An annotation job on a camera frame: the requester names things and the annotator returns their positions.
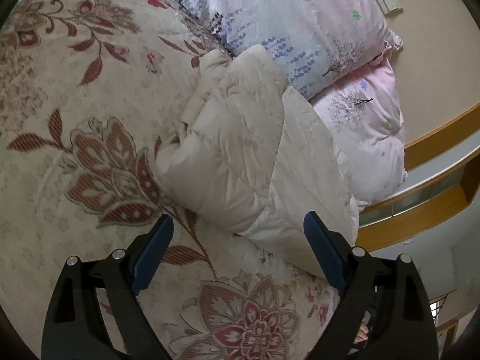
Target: green clover print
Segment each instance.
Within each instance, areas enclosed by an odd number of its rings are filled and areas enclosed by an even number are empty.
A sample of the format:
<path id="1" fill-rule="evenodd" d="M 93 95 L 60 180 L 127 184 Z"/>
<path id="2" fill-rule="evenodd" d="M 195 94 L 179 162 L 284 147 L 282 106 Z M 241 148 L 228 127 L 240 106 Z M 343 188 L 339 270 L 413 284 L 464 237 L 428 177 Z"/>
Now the green clover print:
<path id="1" fill-rule="evenodd" d="M 359 21 L 360 18 L 362 17 L 362 15 L 360 14 L 360 12 L 359 12 L 358 10 L 352 11 L 352 15 L 353 15 L 353 18 L 354 18 L 356 21 Z"/>

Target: beige wall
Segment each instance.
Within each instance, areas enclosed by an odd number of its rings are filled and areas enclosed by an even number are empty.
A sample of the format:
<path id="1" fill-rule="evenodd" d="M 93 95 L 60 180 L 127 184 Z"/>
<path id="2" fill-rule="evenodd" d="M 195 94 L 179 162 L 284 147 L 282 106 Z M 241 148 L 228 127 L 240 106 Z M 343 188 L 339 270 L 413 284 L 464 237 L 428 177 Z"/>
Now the beige wall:
<path id="1" fill-rule="evenodd" d="M 454 338 L 455 341 L 457 341 L 458 338 L 462 335 L 462 333 L 465 332 L 465 329 L 469 325 L 476 311 L 477 309 L 472 310 L 470 314 L 467 314 L 465 317 L 461 318 L 460 321 L 458 321 L 457 332 L 455 333 Z"/>
<path id="2" fill-rule="evenodd" d="M 480 302 L 480 276 L 471 278 L 470 282 L 448 295 L 438 314 L 438 325 L 453 318 L 463 318 Z"/>
<path id="3" fill-rule="evenodd" d="M 461 0 L 399 0 L 393 66 L 411 142 L 480 102 L 480 31 Z"/>

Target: blue gripper pad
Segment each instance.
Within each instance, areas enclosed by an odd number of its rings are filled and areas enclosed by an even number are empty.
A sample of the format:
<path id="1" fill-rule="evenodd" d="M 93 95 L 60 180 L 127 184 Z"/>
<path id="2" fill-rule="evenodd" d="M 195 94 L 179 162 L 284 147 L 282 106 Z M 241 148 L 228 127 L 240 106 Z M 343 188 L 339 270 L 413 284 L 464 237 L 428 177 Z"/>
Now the blue gripper pad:
<path id="1" fill-rule="evenodd" d="M 154 234 L 145 245 L 132 269 L 130 289 L 135 295 L 146 290 L 152 282 L 163 255 L 173 238 L 173 220 L 169 216 L 153 230 Z"/>
<path id="2" fill-rule="evenodd" d="M 309 212 L 303 219 L 303 232 L 310 244 L 311 250 L 317 258 L 318 264 L 325 274 L 325 277 L 332 287 L 335 287 L 341 293 L 347 289 L 345 279 L 345 264 L 339 253 L 328 238 L 329 231 L 323 222 Z M 339 233 L 330 232 L 332 237 L 342 237 Z"/>

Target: pink pillowcase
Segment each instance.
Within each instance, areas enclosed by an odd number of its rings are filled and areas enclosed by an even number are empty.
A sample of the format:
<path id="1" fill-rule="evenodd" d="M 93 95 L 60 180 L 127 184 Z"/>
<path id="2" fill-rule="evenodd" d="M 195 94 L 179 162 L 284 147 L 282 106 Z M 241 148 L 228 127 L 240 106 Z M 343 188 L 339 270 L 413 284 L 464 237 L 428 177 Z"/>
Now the pink pillowcase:
<path id="1" fill-rule="evenodd" d="M 387 47 L 310 101 L 348 159 L 343 173 L 360 208 L 385 199 L 407 177 L 404 121 L 388 60 L 391 52 Z"/>

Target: floral bedspread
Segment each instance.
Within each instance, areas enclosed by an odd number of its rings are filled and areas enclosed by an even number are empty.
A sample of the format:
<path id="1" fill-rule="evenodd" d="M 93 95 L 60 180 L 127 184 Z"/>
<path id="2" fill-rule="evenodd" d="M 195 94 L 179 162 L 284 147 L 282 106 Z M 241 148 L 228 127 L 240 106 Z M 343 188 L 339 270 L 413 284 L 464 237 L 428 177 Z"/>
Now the floral bedspread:
<path id="1" fill-rule="evenodd" d="M 66 259 L 127 247 L 162 213 L 174 239 L 138 300 L 176 358 L 303 359 L 325 328 L 338 297 L 324 280 L 155 181 L 162 139 L 215 48 L 173 0 L 23 0 L 0 31 L 0 304 L 37 354 Z"/>

